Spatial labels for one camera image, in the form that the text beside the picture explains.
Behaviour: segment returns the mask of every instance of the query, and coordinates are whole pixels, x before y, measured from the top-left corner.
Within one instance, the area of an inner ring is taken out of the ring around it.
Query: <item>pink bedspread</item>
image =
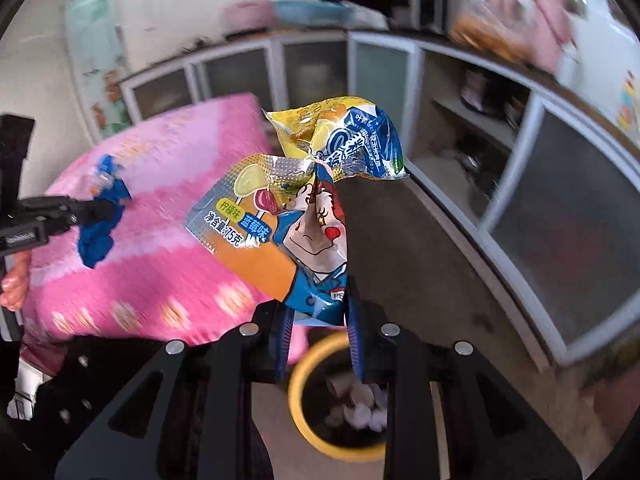
[[[78,256],[76,229],[33,251],[25,359],[52,373],[58,360],[49,344],[77,334],[210,342],[269,299],[183,226],[187,211],[229,167],[269,152],[260,118],[250,94],[213,99],[111,137],[64,171],[47,194],[88,199],[96,162],[116,155],[133,202],[95,270]]]

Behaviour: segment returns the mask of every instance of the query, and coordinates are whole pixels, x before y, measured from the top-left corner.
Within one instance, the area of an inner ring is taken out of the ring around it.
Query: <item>cabinet door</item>
[[[382,108],[402,132],[409,53],[369,43],[356,43],[354,92]]]
[[[265,50],[249,50],[204,62],[205,95],[219,97],[251,92],[260,106],[273,110]]]
[[[176,70],[133,89],[142,119],[193,104],[184,70]]]
[[[546,106],[491,236],[540,300],[570,362],[640,316],[639,172],[588,126]]]
[[[284,45],[289,108],[347,95],[347,43]]]

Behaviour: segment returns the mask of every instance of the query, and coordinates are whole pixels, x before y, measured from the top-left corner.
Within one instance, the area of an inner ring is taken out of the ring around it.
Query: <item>brown floor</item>
[[[349,273],[361,297],[423,340],[471,341],[545,419],[589,474],[610,451],[572,370],[538,373],[516,331],[465,257],[402,182],[338,184],[347,217]],[[297,433],[286,396],[256,386],[254,418],[282,479],[381,478],[382,464],[335,462]]]

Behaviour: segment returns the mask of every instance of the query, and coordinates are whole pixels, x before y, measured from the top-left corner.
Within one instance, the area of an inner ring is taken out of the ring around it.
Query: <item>pink fabric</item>
[[[47,345],[79,334],[202,344],[250,319],[255,305],[270,299],[223,267],[183,225],[229,167],[268,153],[260,118],[250,94],[210,100],[111,137],[63,172],[47,194],[87,199],[96,162],[116,155],[133,202],[95,270],[78,256],[76,229],[33,251],[22,311],[24,358],[55,372],[60,356]],[[300,338],[296,331],[292,346],[299,350]]]
[[[532,62],[553,75],[562,46],[572,40],[571,20],[563,0],[536,0],[532,27]]]

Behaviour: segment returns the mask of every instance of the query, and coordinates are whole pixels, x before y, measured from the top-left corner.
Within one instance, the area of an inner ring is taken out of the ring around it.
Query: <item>cartoon character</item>
[[[342,324],[347,236],[344,212],[331,176],[318,165],[316,180],[303,186],[278,215],[273,241],[296,260],[284,303],[331,324]]]

